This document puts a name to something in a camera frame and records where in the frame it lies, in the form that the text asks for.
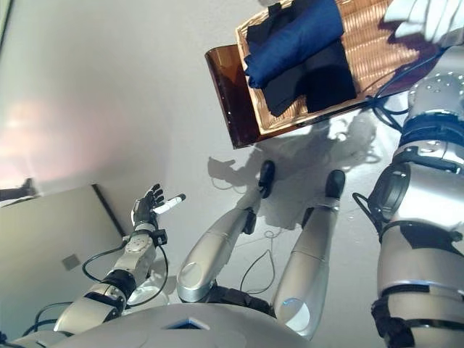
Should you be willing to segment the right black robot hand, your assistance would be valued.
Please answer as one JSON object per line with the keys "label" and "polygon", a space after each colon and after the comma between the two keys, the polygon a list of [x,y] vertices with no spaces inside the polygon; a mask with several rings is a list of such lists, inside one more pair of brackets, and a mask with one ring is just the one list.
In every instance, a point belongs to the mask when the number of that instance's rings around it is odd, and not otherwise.
{"label": "right black robot hand", "polygon": [[445,33],[438,41],[439,47],[448,49],[452,46],[462,46],[464,43],[464,27]]}

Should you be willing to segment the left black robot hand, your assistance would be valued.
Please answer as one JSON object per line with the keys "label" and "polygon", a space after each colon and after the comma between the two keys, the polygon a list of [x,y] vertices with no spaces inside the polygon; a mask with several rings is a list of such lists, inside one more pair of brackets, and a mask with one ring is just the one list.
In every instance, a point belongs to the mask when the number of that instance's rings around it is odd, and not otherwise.
{"label": "left black robot hand", "polygon": [[134,228],[150,225],[155,230],[158,227],[158,217],[186,200],[185,194],[179,194],[171,199],[164,197],[164,191],[159,183],[154,184],[143,197],[137,199],[130,214]]}

